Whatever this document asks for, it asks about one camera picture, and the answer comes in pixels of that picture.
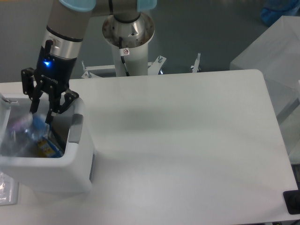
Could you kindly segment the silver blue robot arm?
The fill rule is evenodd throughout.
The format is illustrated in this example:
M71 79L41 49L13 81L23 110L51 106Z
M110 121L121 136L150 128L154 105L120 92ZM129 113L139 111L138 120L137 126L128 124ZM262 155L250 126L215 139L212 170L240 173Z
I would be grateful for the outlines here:
M102 32L112 46L116 75L147 75L154 24L146 11L156 5L155 0L55 0L36 68L21 71L30 112L37 112L42 94L47 94L45 121L50 124L79 97L70 89L69 80L92 17L106 17Z

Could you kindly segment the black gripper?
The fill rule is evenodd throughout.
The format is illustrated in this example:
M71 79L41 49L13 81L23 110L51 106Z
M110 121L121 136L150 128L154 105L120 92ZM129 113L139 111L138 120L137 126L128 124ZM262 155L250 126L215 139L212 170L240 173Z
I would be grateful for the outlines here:
M38 110L43 91L48 94L49 110L45 120L47 124L51 124L56 114L65 112L79 98L77 92L67 89L76 60L77 58L65 59L52 54L45 58L45 49L41 47L36 69L29 67L21 71L22 90L31 100L30 112L32 114ZM34 77L37 82L36 86L34 86ZM61 94L65 91L64 103L60 105Z

